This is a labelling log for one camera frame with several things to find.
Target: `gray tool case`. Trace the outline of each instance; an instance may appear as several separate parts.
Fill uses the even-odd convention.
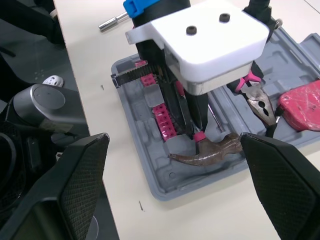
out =
[[[127,71],[134,68],[135,62],[139,60],[138,55],[119,60],[113,64],[111,71],[113,74]],[[269,96],[273,109],[276,109],[282,93],[315,81],[320,76],[320,36],[311,34],[297,44],[280,28],[274,31],[256,63],[264,73],[263,90]],[[147,88],[150,86],[144,88],[138,79],[117,90],[145,177],[156,199],[169,201],[208,184],[219,184],[217,181],[220,179],[248,167],[244,155],[240,153],[229,154],[223,162],[206,167],[191,166],[169,159],[169,153],[194,155],[195,142],[186,135],[177,135],[164,142],[152,112],[154,104],[164,101],[161,94],[159,97],[159,88]],[[265,126],[253,114],[242,95],[234,95],[226,86],[217,88],[208,95],[212,110],[225,130],[219,130],[208,112],[205,131],[208,139],[220,142],[231,132],[264,135]],[[274,138],[300,148],[320,140],[320,132],[296,132],[281,118]]]

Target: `white object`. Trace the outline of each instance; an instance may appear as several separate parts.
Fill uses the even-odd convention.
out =
[[[191,4],[200,1],[191,0]],[[219,6],[219,0],[212,1]],[[243,9],[249,0],[230,2]],[[273,17],[283,20],[288,34],[298,43],[310,33],[320,34],[320,14],[303,0],[290,3],[271,1]],[[249,170],[169,202],[152,196],[110,79],[115,61],[137,53],[125,36],[133,24],[128,20],[105,34],[97,30],[97,25],[124,11],[123,0],[54,0],[54,4],[90,133],[110,135],[103,182],[120,239],[279,240],[259,202]],[[81,27],[75,28],[75,22]],[[301,150],[320,169],[320,145],[315,146],[314,154],[308,148]]]
[[[229,14],[229,22],[220,22]],[[188,35],[195,26],[195,35]],[[202,95],[248,74],[262,54],[269,29],[240,8],[208,0],[126,32],[129,44],[154,40],[166,63],[192,95]]]
[[[57,75],[52,75],[48,77],[46,80],[43,81],[42,84],[47,84],[47,85],[52,85],[56,87],[62,87],[64,85],[64,80],[62,77],[57,76]]]

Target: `white table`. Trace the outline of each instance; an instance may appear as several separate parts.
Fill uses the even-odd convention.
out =
[[[231,2],[243,8],[249,0]],[[169,202],[159,202],[151,195],[110,79],[115,61],[137,53],[125,37],[133,24],[127,20],[107,32],[98,30],[99,24],[124,12],[122,3],[55,0],[90,133],[107,132],[111,138],[103,180],[120,239],[279,239],[256,196],[248,170]],[[283,19],[285,30],[297,42],[310,33],[320,33],[320,14],[303,0],[273,0],[271,5],[273,16]],[[319,146],[302,149],[318,168]]]

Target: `metal bit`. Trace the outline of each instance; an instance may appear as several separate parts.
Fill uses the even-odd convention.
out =
[[[125,11],[124,13],[120,14],[119,16],[114,16],[113,18],[109,19],[108,21],[100,24],[99,30],[103,32],[109,28],[114,27],[120,20],[125,20],[129,17],[128,13]]]
[[[210,103],[208,103],[208,108],[209,108],[209,111],[210,111],[212,117],[214,118],[216,124],[218,125],[219,130],[220,130],[222,133],[224,133],[224,132],[225,132],[225,129],[224,129],[224,127],[222,126],[222,124],[218,121],[218,119],[217,119],[214,111],[212,110],[212,108],[211,108],[211,106],[210,106]]]
[[[205,138],[196,142],[197,155],[182,156],[169,154],[169,158],[180,163],[193,166],[210,166],[224,160],[227,154],[237,154],[242,151],[240,137],[236,133],[230,133],[221,142],[212,142]]]

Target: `small screw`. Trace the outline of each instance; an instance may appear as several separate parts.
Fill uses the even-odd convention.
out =
[[[188,26],[186,28],[186,34],[187,35],[190,35],[190,36],[193,36],[197,33],[197,28],[195,26]]]
[[[230,14],[228,13],[222,13],[219,17],[220,23],[227,23],[230,21]]]

